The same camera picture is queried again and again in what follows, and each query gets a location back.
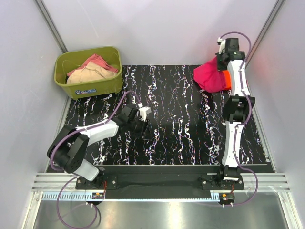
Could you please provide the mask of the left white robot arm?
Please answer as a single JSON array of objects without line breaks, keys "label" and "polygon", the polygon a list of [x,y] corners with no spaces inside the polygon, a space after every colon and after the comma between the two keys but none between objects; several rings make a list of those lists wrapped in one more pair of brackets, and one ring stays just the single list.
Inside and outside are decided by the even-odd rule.
[{"label": "left white robot arm", "polygon": [[91,188],[97,189],[103,183],[103,172],[85,159],[87,147],[119,132],[143,137],[150,113],[150,107],[128,104],[120,113],[99,123],[77,128],[66,125],[51,144],[47,156],[63,171],[81,176]]}]

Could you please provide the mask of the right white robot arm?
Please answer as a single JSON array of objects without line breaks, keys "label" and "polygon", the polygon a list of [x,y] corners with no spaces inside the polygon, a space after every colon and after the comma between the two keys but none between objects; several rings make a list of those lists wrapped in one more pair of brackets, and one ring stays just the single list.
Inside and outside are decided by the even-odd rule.
[{"label": "right white robot arm", "polygon": [[226,51],[217,56],[231,79],[231,96],[223,107],[223,119],[226,126],[225,150],[219,172],[216,177],[218,187],[229,188],[240,178],[240,143],[242,131],[249,121],[255,98],[250,95],[245,76],[245,53]]}]

